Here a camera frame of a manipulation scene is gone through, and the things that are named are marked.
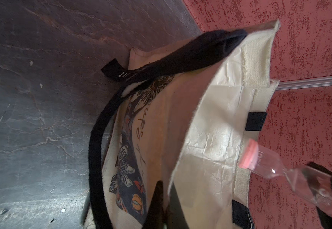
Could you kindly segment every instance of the baseboard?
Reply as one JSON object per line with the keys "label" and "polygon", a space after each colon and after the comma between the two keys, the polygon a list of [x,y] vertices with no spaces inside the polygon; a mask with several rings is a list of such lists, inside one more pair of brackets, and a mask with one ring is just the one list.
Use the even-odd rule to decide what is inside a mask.
{"label": "baseboard", "polygon": [[276,90],[332,86],[332,76],[280,82]]}

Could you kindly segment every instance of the black fabric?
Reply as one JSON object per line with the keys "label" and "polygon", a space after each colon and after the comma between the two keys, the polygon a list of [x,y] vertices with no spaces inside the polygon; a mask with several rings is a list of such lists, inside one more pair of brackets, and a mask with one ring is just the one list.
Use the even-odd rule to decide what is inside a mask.
{"label": "black fabric", "polygon": [[[332,171],[329,171],[327,168],[325,168],[324,166],[321,166],[319,164],[316,164],[314,162],[309,162],[306,164],[307,166],[310,166],[314,169],[317,169],[321,172],[327,173],[329,175],[332,176]],[[308,183],[310,184],[310,186],[316,186],[319,185],[319,182],[316,179],[308,179]],[[316,195],[316,192],[314,189],[311,189],[311,192],[313,195]],[[324,229],[332,229],[332,217],[328,216],[327,214],[325,214],[322,210],[320,210],[320,208],[316,207],[317,210],[317,214],[319,216],[320,219],[320,223],[323,226]]]}
{"label": "black fabric", "polygon": [[261,131],[266,118],[266,112],[249,112],[247,115],[246,131]]}
{"label": "black fabric", "polygon": [[125,82],[125,80],[130,76],[132,70],[127,70],[123,68],[117,59],[113,59],[107,65],[105,65],[101,71],[106,77],[116,81],[116,82]]}
{"label": "black fabric", "polygon": [[[233,32],[215,30],[207,32],[168,56],[140,69],[127,72],[128,75],[124,78],[125,82],[123,86],[121,86],[118,92],[110,99],[99,115],[99,118],[91,131],[89,141],[88,164],[90,204],[97,229],[112,228],[103,193],[101,175],[101,141],[111,116],[115,113],[120,104],[136,91],[149,86],[158,76],[193,71],[223,60],[223,58],[227,57],[246,36],[247,33],[245,30],[235,30]],[[113,60],[112,66],[105,66],[103,69],[119,70],[119,68],[115,66],[116,62]],[[115,70],[109,74],[105,73],[105,75],[107,74],[108,76],[111,75],[114,77],[117,74]],[[136,82],[143,83],[133,89],[126,96],[122,96],[127,86]]]}
{"label": "black fabric", "polygon": [[249,208],[237,202],[236,200],[232,200],[232,222],[242,229],[255,228]]}
{"label": "black fabric", "polygon": [[147,218],[142,229],[163,229],[164,228],[164,188],[163,182],[157,181],[155,191],[153,192],[150,208],[147,212]]}
{"label": "black fabric", "polygon": [[166,222],[169,228],[189,229],[174,184],[171,186],[170,204],[166,210],[166,214]]}

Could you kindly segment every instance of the flower illustration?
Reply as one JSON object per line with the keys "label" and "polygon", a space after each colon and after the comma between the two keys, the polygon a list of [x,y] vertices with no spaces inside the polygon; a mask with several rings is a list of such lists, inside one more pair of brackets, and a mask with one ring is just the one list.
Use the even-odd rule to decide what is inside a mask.
{"label": "flower illustration", "polygon": [[112,192],[112,193],[116,194],[117,189],[118,189],[118,174],[115,173],[114,176],[111,178],[109,192]]}
{"label": "flower illustration", "polygon": [[122,209],[126,213],[128,212],[127,208],[125,207],[124,201],[120,196],[119,190],[117,190],[117,192],[116,192],[115,202],[117,203],[117,205],[120,209]]}
{"label": "flower illustration", "polygon": [[134,181],[134,184],[137,186],[137,188],[140,190],[141,193],[144,192],[144,184],[142,182],[142,179],[138,177],[138,180]]}
{"label": "flower illustration", "polygon": [[143,202],[142,202],[142,198],[139,197],[139,195],[134,194],[133,198],[132,198],[132,206],[133,209],[137,212],[140,213],[141,215],[143,215]]}
{"label": "flower illustration", "polygon": [[137,92],[144,104],[149,104],[174,78],[174,76],[160,76],[146,89]]}
{"label": "flower illustration", "polygon": [[118,155],[118,181],[127,187],[133,185],[127,174],[134,173],[134,169],[127,162],[128,146],[123,145]]}

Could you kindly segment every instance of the cream canvas bag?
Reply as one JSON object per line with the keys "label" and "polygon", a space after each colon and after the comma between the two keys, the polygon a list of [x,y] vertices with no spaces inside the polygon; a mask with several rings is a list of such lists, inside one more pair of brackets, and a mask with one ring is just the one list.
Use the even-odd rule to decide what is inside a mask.
{"label": "cream canvas bag", "polygon": [[[250,172],[236,165],[247,140],[257,139],[278,85],[269,79],[278,28],[278,21],[244,28],[247,36],[227,57],[195,71],[158,76],[121,104],[102,168],[113,228],[142,228],[159,181],[162,209],[167,213],[174,184],[189,228],[238,227],[232,203],[247,207]],[[189,42],[151,52],[133,48],[129,70],[155,63]],[[117,76],[131,74],[123,70]],[[128,86],[122,95],[142,83]],[[95,228],[91,210],[84,228]]]}

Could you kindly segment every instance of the floral print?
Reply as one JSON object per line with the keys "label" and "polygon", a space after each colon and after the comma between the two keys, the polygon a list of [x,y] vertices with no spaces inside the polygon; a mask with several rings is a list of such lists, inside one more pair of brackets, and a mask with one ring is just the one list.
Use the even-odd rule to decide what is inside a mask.
{"label": "floral print", "polygon": [[134,169],[127,163],[127,156],[128,146],[124,145],[120,149],[118,156],[118,176],[120,177],[120,182],[122,182],[125,186],[130,187],[133,183],[129,179],[128,174],[134,173]]}
{"label": "floral print", "polygon": [[115,202],[123,211],[129,213],[141,224],[147,216],[146,190],[137,165],[137,158],[133,145],[133,121],[136,115],[147,109],[152,100],[164,89],[174,76],[161,76],[152,84],[129,99],[129,104],[123,120],[121,143],[118,158],[115,163],[117,172],[113,175],[109,192],[115,194]]}

